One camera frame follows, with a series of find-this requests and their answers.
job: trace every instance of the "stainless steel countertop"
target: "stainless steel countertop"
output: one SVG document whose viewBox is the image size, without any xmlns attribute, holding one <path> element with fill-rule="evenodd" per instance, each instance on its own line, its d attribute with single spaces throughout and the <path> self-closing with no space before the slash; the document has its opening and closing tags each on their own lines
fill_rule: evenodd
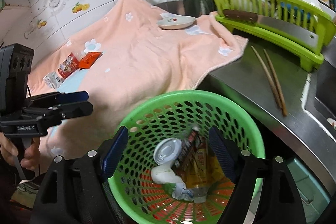
<svg viewBox="0 0 336 224">
<path fill-rule="evenodd" d="M 265 73 L 250 45 L 255 46 L 265 63 L 263 48 L 271 57 L 289 113 L 285 118 L 277 109 Z M 308 73 L 300 68 L 297 57 L 270 42 L 250 37 L 243 57 L 210 73 L 209 81 L 220 93 L 239 104 L 283 140 L 332 195 L 336 191 L 336 142 L 301 107 L 307 76 Z M 319 113 L 312 111 L 314 107 L 311 103 L 315 96 L 316 79 L 314 71 L 307 105 L 317 117 Z M 335 130 L 325 119 L 322 124 L 336 137 Z"/>
</svg>

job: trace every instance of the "red packet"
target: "red packet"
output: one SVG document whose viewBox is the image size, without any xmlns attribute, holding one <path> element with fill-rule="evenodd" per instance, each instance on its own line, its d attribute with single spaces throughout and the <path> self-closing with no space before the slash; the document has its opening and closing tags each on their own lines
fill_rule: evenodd
<svg viewBox="0 0 336 224">
<path fill-rule="evenodd" d="M 79 61 L 79 68 L 81 69 L 89 69 L 93 65 L 94 62 L 100 57 L 101 52 L 89 52 L 86 56 L 84 56 L 81 61 Z"/>
<path fill-rule="evenodd" d="M 70 53 L 66 60 L 59 66 L 58 73 L 66 79 L 78 69 L 79 61 L 73 53 Z"/>
</svg>

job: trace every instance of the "wooden chopstick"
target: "wooden chopstick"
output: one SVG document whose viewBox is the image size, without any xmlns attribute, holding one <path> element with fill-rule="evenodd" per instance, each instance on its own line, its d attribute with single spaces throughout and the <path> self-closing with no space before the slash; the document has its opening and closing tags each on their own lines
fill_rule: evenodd
<svg viewBox="0 0 336 224">
<path fill-rule="evenodd" d="M 279 94 L 279 97 L 280 97 L 280 101 L 281 101 L 281 105 L 282 105 L 282 115 L 284 117 L 286 117 L 288 115 L 288 112 L 287 112 L 287 108 L 286 108 L 286 104 L 285 104 L 284 94 L 282 93 L 282 89 L 281 89 L 281 85 L 280 85 L 277 73 L 275 72 L 275 69 L 274 69 L 273 63 L 271 61 L 271 58 L 269 57 L 269 55 L 268 55 L 268 53 L 265 49 L 264 49 L 264 53 L 265 53 L 265 56 L 266 56 L 266 59 L 267 59 L 267 63 L 269 65 L 270 69 L 271 69 L 271 72 L 272 72 L 272 75 L 273 75 L 273 78 L 274 78 L 274 81 L 275 81 L 275 86 L 277 88 L 277 91 L 278 91 L 278 94 Z"/>
<path fill-rule="evenodd" d="M 262 60 L 261 56 L 259 55 L 259 53 L 257 52 L 257 50 L 251 45 L 252 50 L 254 51 L 255 55 L 257 56 L 257 58 L 259 59 L 259 62 L 262 66 L 262 68 L 264 69 L 264 72 L 266 74 L 267 80 L 269 82 L 269 85 L 271 86 L 271 90 L 273 92 L 275 101 L 277 103 L 278 109 L 281 109 L 281 102 L 280 102 L 280 97 L 277 91 L 277 88 L 275 87 L 274 81 L 271 77 L 271 74 L 269 73 L 264 61 Z"/>
</svg>

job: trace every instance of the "pink blanket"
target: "pink blanket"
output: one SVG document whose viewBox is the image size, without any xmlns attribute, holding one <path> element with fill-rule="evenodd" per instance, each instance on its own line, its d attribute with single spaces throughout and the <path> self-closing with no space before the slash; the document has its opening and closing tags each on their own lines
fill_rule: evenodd
<svg viewBox="0 0 336 224">
<path fill-rule="evenodd" d="M 119 0 L 101 20 L 73 35 L 30 74 L 33 95 L 52 92 L 43 77 L 57 71 L 71 52 L 104 54 L 88 70 L 76 71 L 58 89 L 86 90 L 94 112 L 64 121 L 41 138 L 41 170 L 56 155 L 82 156 L 110 138 L 116 126 L 136 106 L 173 90 L 195 89 L 212 70 L 244 52 L 247 39 L 233 36 L 214 14 L 182 30 L 162 30 L 164 10 L 144 0 Z"/>
</svg>

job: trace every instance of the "white bowl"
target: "white bowl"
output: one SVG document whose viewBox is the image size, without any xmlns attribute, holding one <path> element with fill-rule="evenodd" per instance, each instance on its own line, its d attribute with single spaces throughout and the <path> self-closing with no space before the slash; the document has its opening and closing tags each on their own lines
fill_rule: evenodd
<svg viewBox="0 0 336 224">
<path fill-rule="evenodd" d="M 157 25 L 165 30 L 178 30 L 193 25 L 195 21 L 196 21 L 195 17 L 176 15 L 172 18 L 159 20 L 157 22 Z"/>
</svg>

